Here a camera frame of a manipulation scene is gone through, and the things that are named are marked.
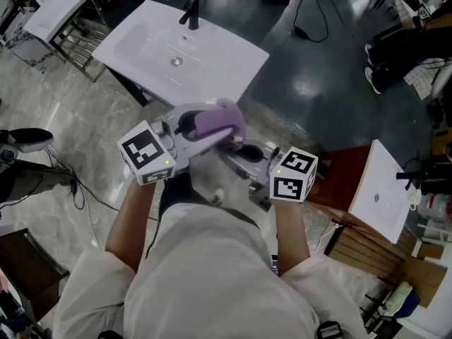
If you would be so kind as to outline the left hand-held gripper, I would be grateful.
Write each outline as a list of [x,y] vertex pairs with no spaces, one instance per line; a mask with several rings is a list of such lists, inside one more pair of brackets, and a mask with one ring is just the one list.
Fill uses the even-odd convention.
[[195,117],[217,105],[184,103],[153,123],[144,120],[120,138],[124,162],[141,186],[166,180],[189,169],[189,161],[232,135],[232,128],[196,131]]

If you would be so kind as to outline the purple cloth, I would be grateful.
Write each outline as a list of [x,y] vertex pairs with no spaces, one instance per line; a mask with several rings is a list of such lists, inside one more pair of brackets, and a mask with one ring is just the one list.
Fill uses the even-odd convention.
[[200,134],[232,128],[234,141],[243,141],[246,138],[246,124],[238,106],[233,108],[218,106],[210,111],[201,112],[195,117],[195,125],[196,131]]

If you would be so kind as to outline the person's right forearm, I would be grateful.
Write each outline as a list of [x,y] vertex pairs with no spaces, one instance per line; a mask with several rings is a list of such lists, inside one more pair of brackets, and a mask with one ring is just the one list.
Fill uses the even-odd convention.
[[274,200],[276,237],[278,241],[278,275],[310,257],[302,205],[291,201]]

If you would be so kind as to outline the person's left forearm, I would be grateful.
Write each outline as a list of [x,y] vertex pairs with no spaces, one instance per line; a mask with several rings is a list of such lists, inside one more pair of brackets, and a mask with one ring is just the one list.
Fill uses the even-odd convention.
[[145,246],[148,215],[156,184],[133,181],[107,236],[105,251],[115,255],[135,273]]

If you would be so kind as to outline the blue cloth bundle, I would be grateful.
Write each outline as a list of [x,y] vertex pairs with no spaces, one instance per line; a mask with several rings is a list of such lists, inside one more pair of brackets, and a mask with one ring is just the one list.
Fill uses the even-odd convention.
[[409,316],[416,310],[416,308],[420,304],[420,296],[418,292],[414,289],[410,291],[408,296],[405,298],[401,307],[394,313],[394,317],[397,319],[404,319]]

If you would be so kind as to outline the reddish wooden cabinet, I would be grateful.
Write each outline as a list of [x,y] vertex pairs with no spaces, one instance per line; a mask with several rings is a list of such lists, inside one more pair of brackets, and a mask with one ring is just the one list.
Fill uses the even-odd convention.
[[327,257],[388,279],[411,254],[415,238],[403,226],[398,241],[392,244],[348,213],[370,146],[320,154],[318,177],[308,202],[338,224],[323,251]]

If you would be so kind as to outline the tall black faucet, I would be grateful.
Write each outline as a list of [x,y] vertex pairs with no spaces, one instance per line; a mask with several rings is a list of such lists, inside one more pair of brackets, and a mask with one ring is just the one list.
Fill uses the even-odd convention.
[[189,22],[190,30],[197,30],[199,28],[199,0],[187,0],[184,5],[185,13],[179,19],[180,25],[185,25]]

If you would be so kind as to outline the person's white garment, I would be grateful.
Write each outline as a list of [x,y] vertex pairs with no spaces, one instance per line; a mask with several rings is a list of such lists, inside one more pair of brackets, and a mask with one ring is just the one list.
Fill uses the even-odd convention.
[[86,251],[64,288],[54,339],[316,339],[339,324],[365,339],[359,309],[327,262],[310,257],[277,275],[259,229],[209,206],[177,204],[138,270]]

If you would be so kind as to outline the small square white sink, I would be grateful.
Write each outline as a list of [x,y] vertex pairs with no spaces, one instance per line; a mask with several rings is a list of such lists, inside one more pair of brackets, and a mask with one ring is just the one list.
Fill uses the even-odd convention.
[[406,180],[396,179],[403,170],[393,156],[375,139],[348,213],[395,244],[403,230],[412,203]]

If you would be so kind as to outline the short black faucet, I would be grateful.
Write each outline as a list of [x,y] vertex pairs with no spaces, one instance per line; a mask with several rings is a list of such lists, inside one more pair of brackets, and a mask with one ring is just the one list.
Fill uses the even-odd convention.
[[402,181],[406,181],[407,184],[405,185],[405,190],[408,191],[411,187],[411,184],[413,181],[417,181],[419,178],[419,172],[418,171],[414,171],[414,172],[398,172],[396,174],[396,179],[397,180],[402,180]]

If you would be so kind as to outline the white cup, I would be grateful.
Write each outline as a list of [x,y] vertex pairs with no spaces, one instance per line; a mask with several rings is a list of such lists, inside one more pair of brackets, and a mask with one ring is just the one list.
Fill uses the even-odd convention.
[[416,211],[420,201],[422,200],[422,192],[420,189],[409,189],[408,200],[410,203],[410,210]]

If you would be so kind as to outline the narrow white sink basin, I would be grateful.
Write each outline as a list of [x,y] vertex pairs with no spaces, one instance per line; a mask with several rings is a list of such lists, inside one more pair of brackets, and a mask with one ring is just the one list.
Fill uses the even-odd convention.
[[46,0],[31,16],[23,29],[41,39],[51,42],[69,18],[88,0]]

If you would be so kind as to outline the marble pattern counter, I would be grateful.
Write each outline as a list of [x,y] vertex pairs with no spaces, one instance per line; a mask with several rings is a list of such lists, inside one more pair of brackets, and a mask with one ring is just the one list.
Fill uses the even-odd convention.
[[0,37],[0,44],[40,73],[45,73],[50,67],[53,54],[34,35],[24,30],[17,30],[8,38]]

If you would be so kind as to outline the cardboard box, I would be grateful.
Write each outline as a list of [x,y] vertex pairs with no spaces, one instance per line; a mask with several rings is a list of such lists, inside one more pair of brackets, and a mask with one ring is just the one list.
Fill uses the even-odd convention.
[[437,129],[432,138],[432,156],[452,157],[452,128]]

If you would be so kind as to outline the dark wooden cabinet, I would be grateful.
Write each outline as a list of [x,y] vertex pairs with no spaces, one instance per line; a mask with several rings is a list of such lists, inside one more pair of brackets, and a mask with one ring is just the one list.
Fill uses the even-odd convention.
[[26,228],[0,236],[0,270],[35,322],[58,304],[60,283],[69,276]]

